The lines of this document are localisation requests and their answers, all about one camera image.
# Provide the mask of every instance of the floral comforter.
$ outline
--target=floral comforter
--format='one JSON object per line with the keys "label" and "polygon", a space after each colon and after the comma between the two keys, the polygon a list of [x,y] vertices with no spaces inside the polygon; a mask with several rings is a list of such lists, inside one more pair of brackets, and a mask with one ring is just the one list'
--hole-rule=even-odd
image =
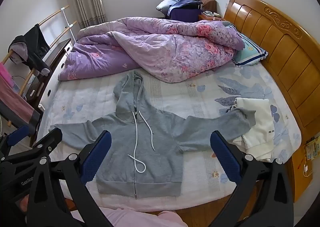
{"label": "floral comforter", "polygon": [[139,66],[175,83],[230,61],[244,43],[222,21],[123,18],[82,29],[59,80],[99,77]]}

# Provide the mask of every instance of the headboard panel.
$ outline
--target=headboard panel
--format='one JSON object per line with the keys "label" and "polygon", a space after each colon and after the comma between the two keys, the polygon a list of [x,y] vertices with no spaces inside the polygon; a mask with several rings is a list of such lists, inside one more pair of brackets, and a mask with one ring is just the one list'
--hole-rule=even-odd
{"label": "headboard panel", "polygon": [[320,45],[316,40],[260,0],[230,0],[224,19],[269,52],[262,64],[284,95],[303,143],[320,132]]}

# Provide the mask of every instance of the yellow package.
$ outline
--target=yellow package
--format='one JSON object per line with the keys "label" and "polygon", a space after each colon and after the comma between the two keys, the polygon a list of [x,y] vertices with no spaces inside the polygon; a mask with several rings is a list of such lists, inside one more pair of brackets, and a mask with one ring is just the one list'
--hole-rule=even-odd
{"label": "yellow package", "polygon": [[320,137],[305,145],[307,160],[314,160],[320,155]]}

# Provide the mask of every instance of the gray hoodie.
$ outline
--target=gray hoodie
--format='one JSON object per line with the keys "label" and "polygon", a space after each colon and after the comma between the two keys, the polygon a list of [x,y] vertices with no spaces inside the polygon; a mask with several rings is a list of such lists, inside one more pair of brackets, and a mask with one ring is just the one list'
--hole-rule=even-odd
{"label": "gray hoodie", "polygon": [[93,143],[103,130],[112,136],[111,148],[96,180],[98,190],[136,198],[179,196],[183,152],[210,150],[210,135],[219,130],[235,139],[255,125],[255,111],[233,109],[215,119],[184,119],[153,107],[143,77],[130,72],[114,88],[116,112],[94,121],[55,124],[62,141],[76,149]]}

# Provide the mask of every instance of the patterned bed sheet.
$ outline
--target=patterned bed sheet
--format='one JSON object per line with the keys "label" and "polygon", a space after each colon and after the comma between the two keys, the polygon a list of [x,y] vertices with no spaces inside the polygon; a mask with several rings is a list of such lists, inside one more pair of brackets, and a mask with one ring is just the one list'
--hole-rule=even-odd
{"label": "patterned bed sheet", "polygon": [[[208,70],[186,81],[169,84],[162,82],[143,69],[145,88],[151,103],[158,109],[181,117],[193,115],[215,118],[226,112],[238,96],[269,99],[274,119],[275,137],[272,159],[286,162],[301,144],[298,125],[276,83],[258,63],[236,67],[232,62]],[[111,76],[61,82],[41,123],[38,140],[55,123],[78,123],[94,120],[114,112],[116,100],[114,85],[128,72]],[[51,153],[52,161],[65,159],[78,150],[60,143]],[[183,181],[179,197],[135,199],[119,195],[100,194],[95,179],[86,184],[100,207],[130,208],[137,211],[177,210],[204,204],[231,194],[235,184],[230,182],[211,150],[185,152]],[[67,185],[61,181],[66,197],[71,198]]]}

